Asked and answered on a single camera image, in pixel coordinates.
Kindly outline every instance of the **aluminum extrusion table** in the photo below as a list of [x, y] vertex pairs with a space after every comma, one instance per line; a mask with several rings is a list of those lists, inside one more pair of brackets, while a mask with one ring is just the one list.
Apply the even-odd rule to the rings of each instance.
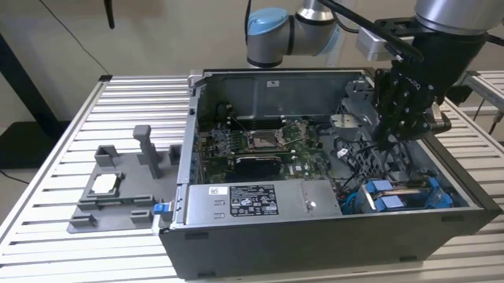
[[[0, 282], [182, 282], [150, 229], [68, 234], [68, 219], [95, 166], [114, 144], [139, 152], [134, 126], [152, 127], [156, 149], [182, 143], [187, 77], [112, 77], [100, 82], [0, 228]], [[438, 139], [504, 208], [504, 148], [446, 101], [453, 128]], [[242, 282], [503, 282], [504, 216], [453, 238], [424, 263], [258, 275]]]

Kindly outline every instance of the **metal plate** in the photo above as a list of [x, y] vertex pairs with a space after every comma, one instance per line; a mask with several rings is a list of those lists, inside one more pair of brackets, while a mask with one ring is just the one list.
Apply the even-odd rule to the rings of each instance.
[[[65, 227], [94, 168], [94, 146], [104, 140], [118, 146], [119, 152], [139, 152], [130, 136], [142, 121], [152, 126], [156, 148], [167, 149], [182, 141], [184, 130], [184, 117], [168, 115], [179, 111], [168, 105], [182, 107], [187, 102], [186, 77], [114, 77], [110, 83], [98, 84], [1, 225], [0, 282], [183, 282], [150, 229], [72, 235]], [[438, 139], [504, 208], [504, 149], [449, 102], [442, 108], [453, 129]], [[503, 254], [504, 217], [499, 216], [476, 235], [453, 238], [422, 264], [361, 266], [226, 281], [501, 282]]]

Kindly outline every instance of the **blue release tab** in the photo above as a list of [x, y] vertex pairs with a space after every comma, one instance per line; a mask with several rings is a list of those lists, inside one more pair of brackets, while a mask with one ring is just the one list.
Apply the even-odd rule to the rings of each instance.
[[154, 205], [154, 214], [168, 214], [170, 211], [170, 204], [168, 203], [158, 203]]
[[163, 203], [156, 203], [154, 205], [154, 214], [162, 214], [164, 210], [164, 204]]
[[404, 208], [404, 203], [398, 196], [382, 196], [374, 201], [377, 211], [384, 211], [394, 208]]
[[281, 8], [257, 10], [249, 17], [249, 35], [259, 35], [273, 31], [289, 19], [289, 13]]
[[381, 190], [392, 190], [393, 189], [390, 181], [388, 181], [388, 180], [370, 181], [370, 182], [368, 182], [368, 184], [365, 184], [365, 188], [368, 189], [369, 193], [374, 193], [376, 191], [381, 191]]

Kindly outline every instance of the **warning label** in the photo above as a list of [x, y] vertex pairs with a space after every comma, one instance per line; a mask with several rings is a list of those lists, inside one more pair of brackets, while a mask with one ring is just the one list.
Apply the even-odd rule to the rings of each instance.
[[277, 195], [274, 185], [231, 186], [231, 215], [277, 215]]

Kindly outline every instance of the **robotic arm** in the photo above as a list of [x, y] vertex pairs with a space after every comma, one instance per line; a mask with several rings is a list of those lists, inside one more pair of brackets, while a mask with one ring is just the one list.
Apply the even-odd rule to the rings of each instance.
[[[334, 8], [332, 1], [319, 2]], [[412, 18], [377, 20], [372, 32], [361, 29], [357, 41], [368, 59], [386, 59], [377, 53], [384, 49], [394, 59], [392, 70], [377, 70], [374, 78], [373, 102], [381, 123], [373, 140], [382, 147], [390, 135], [397, 140], [414, 140], [429, 131], [449, 130], [438, 105], [489, 40], [487, 30], [504, 18], [504, 1], [418, 0], [414, 11]], [[384, 32], [408, 40], [414, 52], [394, 46], [396, 42], [381, 36]]]
[[504, 18], [504, 1], [417, 0], [414, 11], [416, 17], [372, 23], [333, 0], [305, 0], [294, 16], [279, 11], [263, 15], [262, 10], [246, 26], [255, 67], [279, 65], [283, 55], [317, 55], [328, 49], [337, 38], [333, 13], [361, 26], [357, 48], [369, 60], [392, 60], [390, 71], [374, 74], [381, 122], [373, 140], [382, 149], [396, 140], [450, 129], [438, 105], [485, 42], [495, 42], [487, 30]]

